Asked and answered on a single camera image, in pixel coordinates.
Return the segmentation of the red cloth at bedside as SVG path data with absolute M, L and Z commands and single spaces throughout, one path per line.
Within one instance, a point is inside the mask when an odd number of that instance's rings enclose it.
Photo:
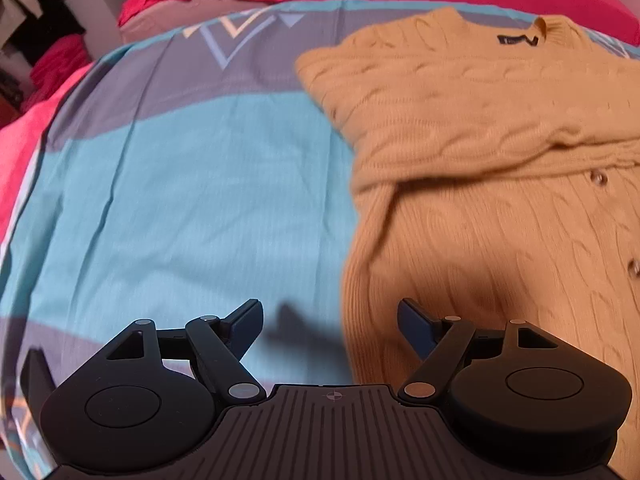
M 49 99 L 76 70 L 91 63 L 84 36 L 73 34 L 56 40 L 30 71 L 32 93 L 22 103 L 21 112 Z

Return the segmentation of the blue grey patterned bedsheet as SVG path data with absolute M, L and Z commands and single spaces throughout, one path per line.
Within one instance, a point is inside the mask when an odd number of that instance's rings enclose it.
M 53 467 L 18 375 L 64 380 L 131 321 L 180 327 L 260 300 L 244 358 L 266 386 L 346 384 L 340 281 L 352 150 L 295 59 L 428 1 L 282 3 L 119 48 L 44 127 L 1 268 L 1 435 L 23 479 Z

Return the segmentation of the yellow cable-knit sweater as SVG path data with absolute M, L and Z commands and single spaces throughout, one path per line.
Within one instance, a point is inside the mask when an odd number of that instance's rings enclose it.
M 359 221 L 342 313 L 358 382 L 418 360 L 404 298 L 534 323 L 639 381 L 639 64 L 564 16 L 489 27 L 443 8 L 303 53 L 352 147 Z

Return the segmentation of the pile of clothes on rack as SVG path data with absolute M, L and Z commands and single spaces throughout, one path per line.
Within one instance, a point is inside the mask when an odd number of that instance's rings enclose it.
M 85 29 L 64 0 L 1 0 L 1 125 L 32 93 L 29 74 L 56 40 Z

